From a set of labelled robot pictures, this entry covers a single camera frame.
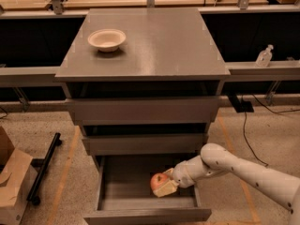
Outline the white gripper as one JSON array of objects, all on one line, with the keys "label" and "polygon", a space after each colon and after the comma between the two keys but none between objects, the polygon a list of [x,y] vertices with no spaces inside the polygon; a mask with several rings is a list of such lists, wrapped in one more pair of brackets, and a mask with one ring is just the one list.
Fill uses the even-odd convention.
[{"label": "white gripper", "polygon": [[174,168],[165,171],[164,174],[172,180],[167,179],[152,183],[153,193],[159,198],[173,194],[178,187],[189,188],[199,180],[221,176],[226,172],[209,167],[200,156],[196,156],[178,163]]}]

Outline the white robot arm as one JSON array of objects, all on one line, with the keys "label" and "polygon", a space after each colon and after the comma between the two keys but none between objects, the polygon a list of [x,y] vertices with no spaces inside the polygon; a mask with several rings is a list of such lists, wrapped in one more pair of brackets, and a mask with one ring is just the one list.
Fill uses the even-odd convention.
[{"label": "white robot arm", "polygon": [[232,173],[290,212],[289,225],[300,225],[300,179],[239,158],[216,143],[207,143],[198,156],[156,173],[150,188],[157,197],[189,188],[197,181]]}]

